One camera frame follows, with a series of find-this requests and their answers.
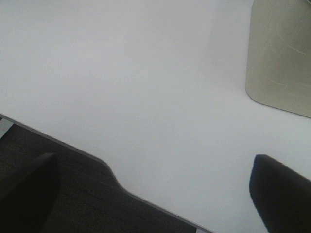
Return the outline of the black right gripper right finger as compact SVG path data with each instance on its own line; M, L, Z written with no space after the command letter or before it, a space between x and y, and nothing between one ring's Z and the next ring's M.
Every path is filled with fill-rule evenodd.
M311 231L311 182L264 154L255 156L249 181L253 204L270 233Z

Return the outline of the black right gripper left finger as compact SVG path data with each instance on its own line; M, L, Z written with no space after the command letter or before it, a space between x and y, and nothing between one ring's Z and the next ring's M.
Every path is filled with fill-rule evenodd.
M39 233L60 192L58 156L45 153L0 182L0 231Z

